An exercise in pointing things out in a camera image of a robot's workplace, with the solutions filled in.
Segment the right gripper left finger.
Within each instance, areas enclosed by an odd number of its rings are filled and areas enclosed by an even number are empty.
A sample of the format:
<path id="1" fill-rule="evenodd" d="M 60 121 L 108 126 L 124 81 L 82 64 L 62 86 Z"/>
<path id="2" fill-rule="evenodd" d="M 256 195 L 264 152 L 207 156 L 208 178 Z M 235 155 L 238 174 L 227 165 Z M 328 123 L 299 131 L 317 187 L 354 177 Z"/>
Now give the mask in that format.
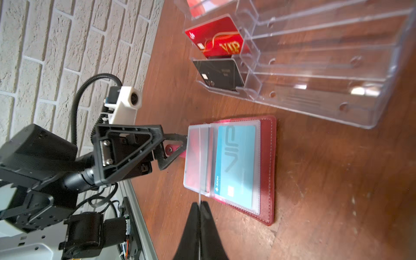
<path id="1" fill-rule="evenodd" d="M 192 203 L 183 235 L 174 260 L 199 260 L 200 258 L 200 209 Z"/>

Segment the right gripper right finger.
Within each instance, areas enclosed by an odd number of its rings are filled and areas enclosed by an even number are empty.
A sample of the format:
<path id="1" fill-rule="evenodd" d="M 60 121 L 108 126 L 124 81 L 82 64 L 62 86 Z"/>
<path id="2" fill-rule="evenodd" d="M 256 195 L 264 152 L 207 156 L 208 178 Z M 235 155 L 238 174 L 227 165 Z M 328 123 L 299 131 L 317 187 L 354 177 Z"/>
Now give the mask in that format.
<path id="1" fill-rule="evenodd" d="M 200 204 L 200 259 L 228 260 L 209 204 Z"/>

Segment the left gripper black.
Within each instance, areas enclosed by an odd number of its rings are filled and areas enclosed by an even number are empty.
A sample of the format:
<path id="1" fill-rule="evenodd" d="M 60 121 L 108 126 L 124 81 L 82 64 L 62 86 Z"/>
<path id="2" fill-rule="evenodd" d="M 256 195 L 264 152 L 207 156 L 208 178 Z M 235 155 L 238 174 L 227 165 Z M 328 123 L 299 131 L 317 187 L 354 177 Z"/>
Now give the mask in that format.
<path id="1" fill-rule="evenodd" d="M 84 169 L 63 178 L 67 190 L 84 192 L 150 174 L 154 159 L 159 170 L 165 170 L 186 151 L 187 136 L 164 134 L 161 125 L 100 124 L 93 147 L 93 152 L 77 159 Z"/>

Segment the teal card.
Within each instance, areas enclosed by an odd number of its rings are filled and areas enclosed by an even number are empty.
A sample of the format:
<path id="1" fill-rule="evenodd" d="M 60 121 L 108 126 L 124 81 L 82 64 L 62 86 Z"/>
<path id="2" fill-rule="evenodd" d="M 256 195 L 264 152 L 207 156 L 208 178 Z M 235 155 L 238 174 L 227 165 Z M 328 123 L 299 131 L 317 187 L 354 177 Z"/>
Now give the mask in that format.
<path id="1" fill-rule="evenodd" d="M 260 121 L 219 125 L 213 196 L 255 215 L 260 213 Z"/>

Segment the red leather card wallet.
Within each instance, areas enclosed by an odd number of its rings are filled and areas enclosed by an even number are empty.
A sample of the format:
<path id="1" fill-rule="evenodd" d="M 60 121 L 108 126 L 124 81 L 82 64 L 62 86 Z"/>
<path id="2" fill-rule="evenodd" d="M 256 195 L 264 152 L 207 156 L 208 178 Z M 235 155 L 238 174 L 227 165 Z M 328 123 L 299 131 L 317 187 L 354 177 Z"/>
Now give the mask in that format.
<path id="1" fill-rule="evenodd" d="M 240 121 L 260 121 L 260 213 L 253 214 L 239 209 L 213 196 L 215 179 L 215 160 L 217 130 L 219 125 L 234 124 Z M 275 213 L 275 156 L 276 156 L 276 118 L 264 115 L 250 118 L 223 119 L 220 121 L 191 125 L 188 128 L 186 151 L 180 156 L 185 159 L 183 185 L 201 196 L 212 198 L 220 203 L 258 220 L 272 225 Z"/>

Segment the clear acrylic card display stand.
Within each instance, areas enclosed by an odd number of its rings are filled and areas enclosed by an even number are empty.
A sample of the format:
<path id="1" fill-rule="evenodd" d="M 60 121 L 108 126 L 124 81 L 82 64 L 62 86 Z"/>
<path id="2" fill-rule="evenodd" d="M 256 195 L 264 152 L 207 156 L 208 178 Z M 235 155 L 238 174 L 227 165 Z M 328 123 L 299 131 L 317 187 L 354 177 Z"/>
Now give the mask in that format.
<path id="1" fill-rule="evenodd" d="M 364 129 L 374 128 L 416 46 L 415 1 L 230 1 L 185 29 L 229 14 L 250 54 L 234 59 L 236 92 L 206 90 Z M 193 60 L 205 58 L 195 52 Z"/>

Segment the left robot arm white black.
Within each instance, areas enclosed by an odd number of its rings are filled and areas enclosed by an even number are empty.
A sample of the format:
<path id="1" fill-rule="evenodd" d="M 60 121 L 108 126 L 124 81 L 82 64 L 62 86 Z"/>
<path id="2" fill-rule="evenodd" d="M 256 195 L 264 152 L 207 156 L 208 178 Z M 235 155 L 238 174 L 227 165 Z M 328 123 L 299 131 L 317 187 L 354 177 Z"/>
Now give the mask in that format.
<path id="1" fill-rule="evenodd" d="M 1 220 L 28 234 L 56 224 L 66 227 L 54 257 L 92 258 L 117 247 L 119 259 L 138 260 L 144 247 L 131 203 L 115 207 L 105 187 L 152 172 L 156 161 L 166 169 L 186 150 L 187 137 L 166 134 L 160 125 L 99 124 L 93 151 L 78 157 L 75 144 L 31 124 L 1 147 L 1 185 L 15 193 Z"/>

